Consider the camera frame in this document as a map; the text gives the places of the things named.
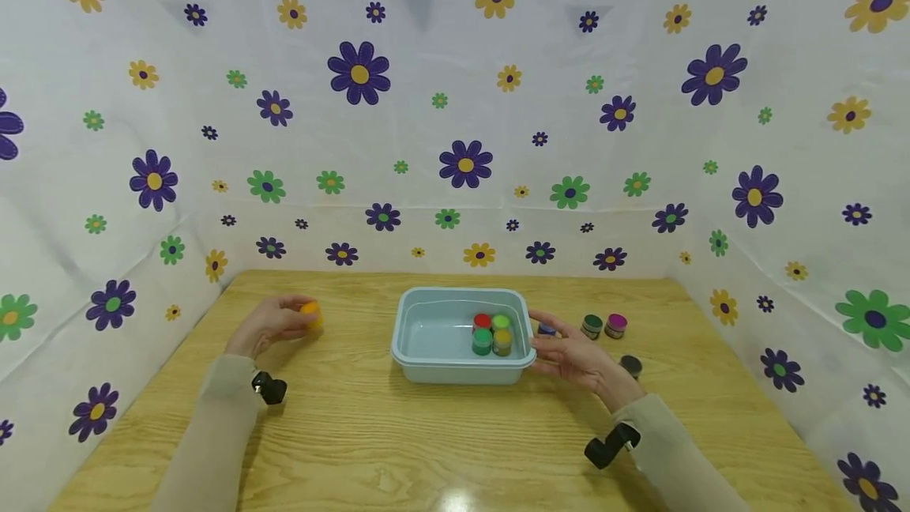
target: paint jar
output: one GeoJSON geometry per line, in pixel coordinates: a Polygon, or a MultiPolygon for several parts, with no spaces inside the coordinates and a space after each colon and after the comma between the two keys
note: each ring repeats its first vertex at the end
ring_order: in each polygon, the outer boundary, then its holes
{"type": "Polygon", "coordinates": [[[472,337],[471,350],[478,356],[486,356],[492,348],[493,334],[486,328],[478,328],[472,337]]]}
{"type": "Polygon", "coordinates": [[[497,330],[493,333],[493,354],[496,356],[508,356],[511,354],[511,332],[508,330],[497,330]]]}

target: wooden table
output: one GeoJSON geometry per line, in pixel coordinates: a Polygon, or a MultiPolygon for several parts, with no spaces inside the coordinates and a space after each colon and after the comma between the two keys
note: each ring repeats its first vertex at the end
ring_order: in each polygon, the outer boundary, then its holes
{"type": "Polygon", "coordinates": [[[657,392],[753,510],[850,510],[682,287],[669,280],[455,277],[388,273],[241,273],[119,419],[54,511],[147,510],[192,412],[205,369],[265,296],[319,298],[325,333],[278,344],[259,366],[289,384],[263,416],[244,463],[239,510],[658,510],[622,453],[604,471],[583,456],[611,428],[597,399],[525,372],[515,386],[428,386],[389,356],[397,300],[411,286],[515,289],[564,320],[627,316],[598,342],[641,358],[657,392]],[[478,422],[510,450],[486,448],[478,422]]]}

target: white backdrop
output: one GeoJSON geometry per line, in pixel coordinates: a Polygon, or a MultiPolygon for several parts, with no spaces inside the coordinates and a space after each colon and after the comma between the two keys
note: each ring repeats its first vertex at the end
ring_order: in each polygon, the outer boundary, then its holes
{"type": "Polygon", "coordinates": [[[249,268],[674,277],[910,507],[909,2],[0,2],[5,510],[249,268]]]}

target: beige sleeve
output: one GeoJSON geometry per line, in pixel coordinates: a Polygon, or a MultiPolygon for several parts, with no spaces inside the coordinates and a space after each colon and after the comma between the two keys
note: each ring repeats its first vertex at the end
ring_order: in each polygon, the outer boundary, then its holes
{"type": "Polygon", "coordinates": [[[205,376],[180,445],[152,501],[152,512],[235,512],[240,469],[262,399],[251,358],[223,355],[205,376]]]}
{"type": "Polygon", "coordinates": [[[672,512],[749,510],[654,393],[618,410],[613,421],[628,423],[641,433],[631,457],[672,512]]]}

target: plastic tub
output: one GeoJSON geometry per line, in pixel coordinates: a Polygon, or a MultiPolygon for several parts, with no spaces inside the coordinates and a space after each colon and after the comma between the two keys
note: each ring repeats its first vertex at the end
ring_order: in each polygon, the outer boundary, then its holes
{"type": "Polygon", "coordinates": [[[537,357],[525,298],[509,289],[414,287],[401,296],[391,352],[409,381],[419,384],[506,386],[537,357]],[[472,350],[474,315],[506,314],[513,324],[508,356],[472,350]]]}

